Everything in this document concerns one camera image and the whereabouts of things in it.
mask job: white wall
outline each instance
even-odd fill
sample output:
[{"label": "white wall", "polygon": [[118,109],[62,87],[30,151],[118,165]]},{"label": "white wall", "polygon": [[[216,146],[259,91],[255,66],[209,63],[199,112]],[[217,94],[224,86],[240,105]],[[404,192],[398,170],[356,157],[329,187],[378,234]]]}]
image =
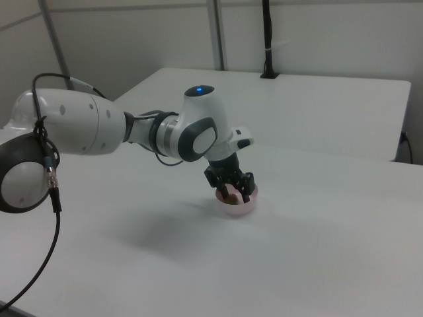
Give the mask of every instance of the white wall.
[{"label": "white wall", "polygon": [[[0,127],[10,118],[17,97],[30,89],[32,78],[60,72],[37,1],[0,1]],[[65,88],[63,81],[40,80],[40,87]]]},{"label": "white wall", "polygon": [[48,1],[48,6],[71,75],[110,99],[162,67],[215,69],[206,0]]},{"label": "white wall", "polygon": [[[211,2],[47,0],[71,74],[111,99],[161,67],[217,68]],[[409,132],[415,162],[423,164],[423,1],[271,2],[274,42],[289,41],[274,52],[276,70],[412,83],[404,130]],[[227,67],[260,72],[261,1],[221,0],[221,6]],[[5,48],[0,50],[1,127],[33,76],[59,72],[59,64],[35,0],[0,1],[0,45]],[[43,84],[65,87],[57,79]],[[408,161],[406,146],[399,158]]]},{"label": "white wall", "polygon": [[[264,63],[261,1],[247,2],[222,1],[227,67],[259,72]],[[271,6],[271,15],[273,41],[289,41],[274,52],[277,71],[410,81],[404,129],[415,162],[423,164],[423,3],[279,3]],[[399,158],[408,162],[406,146]]]}]

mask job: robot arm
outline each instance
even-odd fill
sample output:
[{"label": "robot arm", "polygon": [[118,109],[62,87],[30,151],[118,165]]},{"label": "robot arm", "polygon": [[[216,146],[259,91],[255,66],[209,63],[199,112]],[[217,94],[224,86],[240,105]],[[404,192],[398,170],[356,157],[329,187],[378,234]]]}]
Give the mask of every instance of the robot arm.
[{"label": "robot arm", "polygon": [[[157,154],[187,162],[204,156],[210,164],[206,177],[224,198],[228,196],[226,184],[239,190],[244,202],[249,201],[255,189],[252,174],[241,172],[236,154],[252,144],[252,137],[245,127],[228,126],[222,101],[213,87],[188,89],[180,114],[157,111],[138,117],[91,94],[58,89],[37,91],[48,138],[61,153],[102,155],[113,152],[125,141],[139,143]],[[31,138],[36,119],[32,93],[25,92],[1,132],[8,138],[20,137],[19,142],[16,138],[0,145],[0,210],[28,211],[47,196],[42,155],[36,154]]]}]

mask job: pink bowl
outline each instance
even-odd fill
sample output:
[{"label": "pink bowl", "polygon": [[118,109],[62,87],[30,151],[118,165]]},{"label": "pink bowl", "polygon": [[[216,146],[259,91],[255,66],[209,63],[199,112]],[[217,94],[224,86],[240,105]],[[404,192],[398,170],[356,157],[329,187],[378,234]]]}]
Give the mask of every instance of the pink bowl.
[{"label": "pink bowl", "polygon": [[232,216],[240,216],[249,213],[256,207],[257,186],[250,195],[250,201],[248,203],[244,203],[241,193],[232,185],[226,184],[226,188],[230,195],[226,200],[223,199],[221,192],[216,190],[216,198],[219,201],[219,205],[226,213]]}]

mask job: black pole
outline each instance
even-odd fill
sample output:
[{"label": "black pole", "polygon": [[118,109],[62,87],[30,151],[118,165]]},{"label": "black pole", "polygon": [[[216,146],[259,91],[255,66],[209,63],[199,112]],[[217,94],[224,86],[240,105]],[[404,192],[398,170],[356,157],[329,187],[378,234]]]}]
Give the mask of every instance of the black pole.
[{"label": "black pole", "polygon": [[270,17],[269,0],[263,0],[263,25],[266,61],[260,78],[275,79],[279,73],[274,72],[272,63],[272,18]]}]

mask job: white table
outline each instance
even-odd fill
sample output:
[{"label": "white table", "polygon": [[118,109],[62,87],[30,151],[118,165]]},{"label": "white table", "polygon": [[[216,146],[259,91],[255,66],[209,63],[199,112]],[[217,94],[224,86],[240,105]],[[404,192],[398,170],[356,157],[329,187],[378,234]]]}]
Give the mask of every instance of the white table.
[{"label": "white table", "polygon": [[[168,168],[129,144],[63,155],[59,242],[16,306],[45,317],[422,315],[421,166],[260,144],[239,158],[259,198],[231,218],[204,159]],[[0,213],[1,300],[34,275],[54,225],[49,203]]]},{"label": "white table", "polygon": [[384,161],[397,153],[410,92],[406,81],[163,68],[116,102],[177,112],[195,85],[215,87],[230,122],[249,122],[257,143]]}]

